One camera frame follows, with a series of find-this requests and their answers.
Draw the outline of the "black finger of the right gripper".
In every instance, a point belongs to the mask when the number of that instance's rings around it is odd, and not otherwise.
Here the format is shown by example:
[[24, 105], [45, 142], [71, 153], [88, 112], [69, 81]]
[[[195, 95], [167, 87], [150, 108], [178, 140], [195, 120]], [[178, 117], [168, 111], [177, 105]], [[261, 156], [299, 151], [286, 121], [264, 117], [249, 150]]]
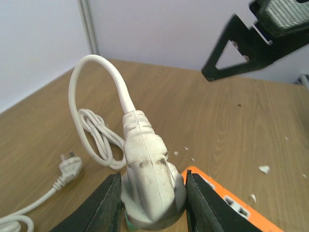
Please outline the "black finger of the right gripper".
[[[237, 51], [245, 58], [246, 62], [219, 69], [216, 64], [228, 41], [236, 43]], [[223, 29], [201, 72], [209, 82], [212, 82], [261, 70], [308, 44], [308, 30], [273, 38], [272, 43], [267, 44], [255, 28], [246, 27], [242, 20], [234, 14]]]

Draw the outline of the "green square adapter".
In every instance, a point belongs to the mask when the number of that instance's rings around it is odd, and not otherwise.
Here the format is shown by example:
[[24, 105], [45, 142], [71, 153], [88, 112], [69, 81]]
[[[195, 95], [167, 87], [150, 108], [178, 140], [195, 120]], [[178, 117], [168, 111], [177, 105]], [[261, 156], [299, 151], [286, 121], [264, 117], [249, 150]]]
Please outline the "green square adapter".
[[125, 215], [126, 225], [127, 225], [128, 231], [129, 231], [129, 232], [136, 232], [136, 231], [138, 231], [139, 228], [135, 227], [135, 226], [128, 220], [128, 216], [127, 216], [126, 210], [124, 210], [124, 215]]

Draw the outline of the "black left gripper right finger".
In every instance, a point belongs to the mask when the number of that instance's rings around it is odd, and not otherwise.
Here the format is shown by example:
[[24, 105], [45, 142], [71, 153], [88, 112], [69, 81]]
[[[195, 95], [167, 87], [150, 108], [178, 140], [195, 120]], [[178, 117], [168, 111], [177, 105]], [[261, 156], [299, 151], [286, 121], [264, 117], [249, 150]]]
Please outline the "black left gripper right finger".
[[199, 174], [186, 173], [186, 216], [190, 232], [259, 232], [250, 213], [230, 197], [222, 198]]

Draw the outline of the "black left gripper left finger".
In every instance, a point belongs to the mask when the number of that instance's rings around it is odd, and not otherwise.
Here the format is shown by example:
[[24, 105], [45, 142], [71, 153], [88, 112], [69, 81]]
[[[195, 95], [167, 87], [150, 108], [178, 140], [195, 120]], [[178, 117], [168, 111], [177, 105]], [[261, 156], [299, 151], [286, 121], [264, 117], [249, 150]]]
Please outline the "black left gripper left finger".
[[121, 174], [109, 175], [52, 232], [119, 232], [122, 221]]

